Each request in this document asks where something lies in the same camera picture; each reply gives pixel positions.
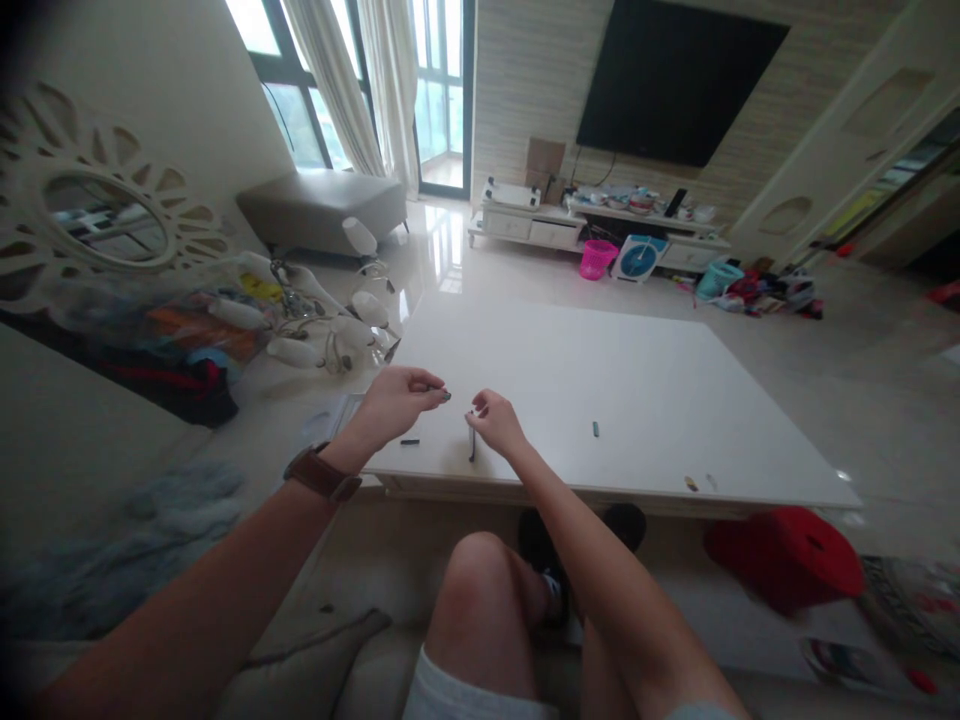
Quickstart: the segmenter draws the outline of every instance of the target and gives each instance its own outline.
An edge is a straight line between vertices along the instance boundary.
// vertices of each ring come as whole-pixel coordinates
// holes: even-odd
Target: teal bucket
[[[723,295],[727,288],[744,276],[743,270],[726,263],[712,262],[697,285],[697,297],[712,300]]]

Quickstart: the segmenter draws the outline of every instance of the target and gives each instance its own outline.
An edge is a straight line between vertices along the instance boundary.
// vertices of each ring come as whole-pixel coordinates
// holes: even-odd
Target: white lamp shade
[[[343,221],[343,231],[353,249],[361,255],[377,254],[377,239],[367,230],[366,225],[356,218],[347,218]]]
[[[267,345],[267,355],[298,368],[315,368],[320,364],[317,348],[291,338],[273,338]]]
[[[210,303],[207,312],[215,318],[243,330],[259,330],[269,324],[263,313],[255,307],[225,298],[217,298]]]
[[[317,281],[317,276],[311,272],[310,268],[303,265],[290,265],[287,268],[287,282],[290,287],[304,295],[310,297],[321,297],[326,295],[323,287]]]
[[[347,345],[355,348],[369,347],[376,342],[373,331],[368,325],[346,315],[338,315],[331,320],[330,330]]]
[[[354,310],[367,325],[384,328],[390,324],[390,315],[373,293],[358,290],[351,298]]]
[[[240,266],[260,282],[270,283],[271,285],[277,284],[277,279],[270,271],[270,258],[268,257],[244,250],[240,253]]]

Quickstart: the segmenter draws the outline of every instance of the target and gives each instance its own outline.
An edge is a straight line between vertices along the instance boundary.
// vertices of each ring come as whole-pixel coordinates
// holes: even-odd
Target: electrical cable
[[[577,159],[573,161],[573,172],[570,173],[570,184],[573,185],[574,178],[577,177],[577,165],[580,162],[580,151],[583,150],[583,145],[577,146]]]
[[[290,128],[287,127],[287,121],[283,117],[283,111],[280,109],[280,103],[277,102],[277,98],[273,94],[273,90],[270,89],[270,86],[265,82],[261,82],[263,89],[270,93],[270,98],[273,100],[274,107],[277,108],[277,117],[280,118],[280,122],[283,124],[283,129],[287,133],[287,142],[290,143],[290,152],[291,154],[296,154],[297,149],[293,146],[293,138],[290,136]]]
[[[603,183],[607,181],[607,178],[610,177],[610,173],[613,172],[613,166],[614,164],[616,164],[616,162],[617,162],[617,154],[614,153],[613,160],[610,161],[610,169],[607,170],[607,174],[603,176],[603,180],[597,183],[597,187],[600,187],[601,185],[603,185]]]

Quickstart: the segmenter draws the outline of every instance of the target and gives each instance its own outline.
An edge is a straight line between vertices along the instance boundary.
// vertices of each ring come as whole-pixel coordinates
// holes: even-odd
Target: sunburst mirror frame
[[[104,272],[181,276],[235,254],[220,220],[195,200],[182,172],[158,162],[127,128],[37,83],[0,104],[0,308],[30,313],[49,305],[61,278]],[[65,175],[121,187],[147,208],[167,238],[146,261],[111,258],[65,232],[44,190]]]

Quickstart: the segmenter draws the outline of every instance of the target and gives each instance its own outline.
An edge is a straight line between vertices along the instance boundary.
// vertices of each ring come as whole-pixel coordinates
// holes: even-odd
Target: leg
[[[620,677],[620,669],[588,619],[583,626],[583,670],[580,680],[583,720],[637,720],[636,706]]]
[[[537,699],[528,631],[550,590],[496,535],[474,533],[454,548],[424,649],[442,670],[492,692]]]

